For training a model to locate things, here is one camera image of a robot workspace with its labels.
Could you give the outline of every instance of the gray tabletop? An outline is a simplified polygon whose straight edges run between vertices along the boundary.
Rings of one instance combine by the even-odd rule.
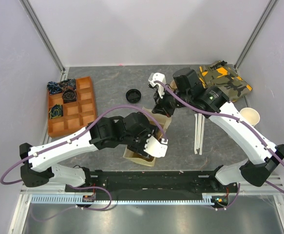
[[[139,107],[152,109],[154,90],[148,87],[148,77],[153,72],[165,74],[167,83],[172,74],[189,65],[153,65],[153,66],[108,66],[73,67],[68,78],[90,76],[94,85],[98,115],[119,104],[127,104],[125,93],[132,88],[141,91]],[[246,107],[244,98],[235,103],[238,110]],[[107,116],[126,116],[135,110],[118,109]],[[122,158],[125,146],[115,149],[82,154],[61,162],[65,166],[80,165],[90,170],[213,170],[219,165],[230,165],[246,158],[243,150],[217,125],[206,119],[203,141],[203,154],[194,154],[194,112],[188,108],[175,110],[172,123],[167,130],[168,151],[164,158],[158,158],[154,167],[135,164]]]

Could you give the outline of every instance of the camouflage fabric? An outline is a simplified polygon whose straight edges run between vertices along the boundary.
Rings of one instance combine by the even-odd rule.
[[[211,65],[200,66],[197,74],[205,88],[217,86],[231,101],[237,101],[252,90],[251,86],[233,69],[228,67],[224,61],[216,61]]]

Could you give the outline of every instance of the cardboard box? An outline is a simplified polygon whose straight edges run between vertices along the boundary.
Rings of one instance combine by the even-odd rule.
[[[161,114],[153,114],[150,109],[146,109],[144,107],[143,107],[143,110],[147,111],[152,117],[154,117],[154,119],[156,119],[159,122],[159,124],[161,125],[161,127],[163,128],[165,132],[167,131],[169,125],[171,124],[171,118],[161,115]],[[161,136],[162,136],[162,133],[159,131],[156,138],[159,139],[161,138]],[[153,167],[156,162],[155,157],[150,157],[147,159],[137,153],[132,152],[131,150],[128,150],[128,148],[125,149],[123,158],[126,158],[137,164],[141,164],[141,165],[149,166],[149,167]]]

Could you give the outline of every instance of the gray floor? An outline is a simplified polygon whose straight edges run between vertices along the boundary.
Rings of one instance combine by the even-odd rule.
[[[148,77],[152,72],[166,75],[167,82],[172,74],[187,65],[156,66],[112,66],[112,67],[72,67],[68,78],[91,76],[98,114],[119,104],[126,104],[125,93],[131,88],[139,89],[142,99],[139,107],[152,109],[154,90],[148,87]],[[243,99],[236,102],[238,110],[246,107]],[[135,110],[115,110],[107,116],[126,116]],[[61,162],[65,166],[85,166],[90,170],[213,170],[219,165],[230,165],[246,158],[243,150],[217,125],[209,120],[205,123],[203,154],[194,154],[194,112],[188,108],[177,109],[167,131],[168,151],[164,158],[157,159],[154,167],[135,164],[123,159],[125,146],[115,149],[79,155]]]
[[[71,205],[32,204],[44,219]],[[203,206],[118,205],[69,210],[47,222],[27,218],[23,234],[284,234],[273,198],[238,197],[227,211]]]

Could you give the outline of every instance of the metal corner post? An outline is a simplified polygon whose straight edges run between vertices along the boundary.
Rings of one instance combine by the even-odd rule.
[[[29,0],[19,0],[22,6],[24,7],[25,11],[27,12],[28,17],[30,18],[31,22],[35,26],[38,34],[40,35],[44,45],[50,52],[56,66],[59,68],[59,70],[63,73],[65,71],[65,66],[60,61],[53,45],[50,42],[50,39],[48,38],[46,32],[44,31],[32,5],[30,4]]]
[[[258,34],[262,30],[267,18],[269,17],[270,13],[272,12],[274,7],[276,6],[277,2],[278,2],[278,0],[270,0],[268,2],[268,4],[267,4],[266,8],[264,9],[259,21],[257,22],[256,26],[254,27],[246,45],[244,46],[241,54],[239,55],[235,65],[234,65],[235,69],[238,69],[240,67],[240,65],[242,64],[242,62],[244,61],[244,59],[247,56],[250,48],[253,45],[255,39],[257,38]]]

